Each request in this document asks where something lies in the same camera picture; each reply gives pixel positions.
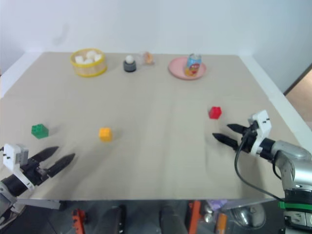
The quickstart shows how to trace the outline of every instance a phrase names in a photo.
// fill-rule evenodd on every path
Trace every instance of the red block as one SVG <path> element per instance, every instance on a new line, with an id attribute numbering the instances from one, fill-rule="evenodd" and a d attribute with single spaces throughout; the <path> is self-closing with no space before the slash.
<path id="1" fill-rule="evenodd" d="M 218 119 L 221 114 L 222 114 L 222 111 L 221 111 L 221 107 L 219 106 L 213 106 L 211 110 L 209 111 L 209 117 L 213 119 Z"/>

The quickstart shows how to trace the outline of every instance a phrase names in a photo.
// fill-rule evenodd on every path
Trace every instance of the cable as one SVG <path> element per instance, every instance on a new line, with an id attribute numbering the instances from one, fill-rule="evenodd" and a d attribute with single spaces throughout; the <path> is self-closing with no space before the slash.
<path id="1" fill-rule="evenodd" d="M 277 174 L 277 172 L 276 172 L 275 161 L 273 161 L 273 163 L 272 163 L 272 169 L 273 169 L 273 172 L 274 172 L 274 174 L 276 175 L 276 177 L 279 178 L 279 179 L 282 179 L 282 178 Z"/>
<path id="2" fill-rule="evenodd" d="M 265 190 L 263 190 L 263 189 L 258 188 L 258 187 L 255 186 L 255 185 L 253 185 L 253 184 L 247 182 L 247 181 L 240 175 L 240 173 L 239 173 L 239 171 L 238 171 L 238 168 L 237 168 L 238 158 L 239 158 L 240 152 L 242 151 L 243 145 L 246 143 L 247 138 L 248 138 L 248 135 L 249 135 L 251 132 L 252 132 L 252 128 L 248 128 L 247 131 L 246 131 L 246 133 L 245 133 L 245 135 L 244 135 L 243 138 L 242 138 L 242 141 L 241 141 L 241 143 L 240 143 L 238 149 L 237 149 L 237 152 L 236 152 L 236 155 L 235 155 L 235 161 L 234 161 L 234 167 L 235 167 L 236 174 L 237 174 L 237 176 L 240 178 L 240 180 L 243 181 L 243 182 L 244 182 L 245 184 L 247 184 L 248 186 L 250 186 L 250 187 L 252 187 L 252 188 L 254 188 L 254 189 L 256 189 L 256 190 L 258 190 L 258 191 L 260 191 L 260 192 L 262 192 L 262 193 L 264 193 L 264 194 L 266 194 L 266 195 L 269 195 L 269 196 L 275 198 L 275 199 L 278 200 L 278 201 L 284 201 L 283 199 L 281 199 L 281 198 L 279 198 L 279 197 L 277 197 L 277 196 L 275 196 L 275 195 L 273 195 L 273 194 L 271 194 L 271 193 L 269 193 L 269 192 L 267 192 L 267 191 L 265 191 Z"/>

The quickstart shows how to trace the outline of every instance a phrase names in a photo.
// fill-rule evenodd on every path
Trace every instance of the beige tabletop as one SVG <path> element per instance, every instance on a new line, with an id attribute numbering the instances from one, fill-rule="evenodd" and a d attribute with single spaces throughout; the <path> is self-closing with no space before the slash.
<path id="1" fill-rule="evenodd" d="M 297 144 L 237 56 L 203 56 L 208 70 L 195 81 L 169 73 L 176 55 L 156 55 L 155 65 L 126 73 L 126 54 L 107 54 L 108 70 L 95 78 L 75 75 L 69 56 L 44 53 L 1 100 L 1 145 L 23 143 L 30 156 L 58 145 L 42 167 L 76 153 L 31 198 L 262 198 L 242 184 L 234 171 L 234 151 L 212 133 L 239 140 L 226 124 L 247 125 L 252 113 L 266 109 L 273 125 L 270 137 Z M 208 118 L 212 106 L 222 108 L 219 120 Z M 31 135 L 31 126 L 39 123 L 49 128 L 49 137 Z M 99 140 L 100 127 L 112 128 L 111 143 Z M 266 160 L 242 153 L 239 167 L 249 182 L 283 196 Z M 1 178 L 9 174 L 1 165 Z"/>

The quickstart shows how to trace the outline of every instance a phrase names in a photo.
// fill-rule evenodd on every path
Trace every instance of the yellow basket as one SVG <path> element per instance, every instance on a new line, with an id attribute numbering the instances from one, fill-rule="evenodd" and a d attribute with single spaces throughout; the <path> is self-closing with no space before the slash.
<path id="1" fill-rule="evenodd" d="M 76 56 L 83 56 L 84 58 L 86 57 L 86 54 L 90 50 L 95 50 L 98 54 L 102 55 L 102 58 L 96 62 L 89 63 L 89 64 L 78 64 L 75 61 Z M 95 48 L 87 48 L 87 49 L 82 49 L 74 52 L 70 56 L 70 63 L 74 67 L 74 71 L 77 75 L 80 75 L 82 77 L 96 77 L 98 75 L 101 75 L 104 73 L 107 69 L 106 61 L 105 61 L 105 54 Z"/>

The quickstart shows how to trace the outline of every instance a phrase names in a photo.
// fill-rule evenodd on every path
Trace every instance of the red clamp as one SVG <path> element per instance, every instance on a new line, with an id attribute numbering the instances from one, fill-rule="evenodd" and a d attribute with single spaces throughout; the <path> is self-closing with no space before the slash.
<path id="1" fill-rule="evenodd" d="M 209 117 L 213 119 L 218 119 L 222 114 L 221 107 L 213 106 L 209 111 Z"/>
<path id="2" fill-rule="evenodd" d="M 86 213 L 81 209 L 75 209 L 72 216 L 76 234 L 85 234 L 83 223 L 86 221 Z"/>

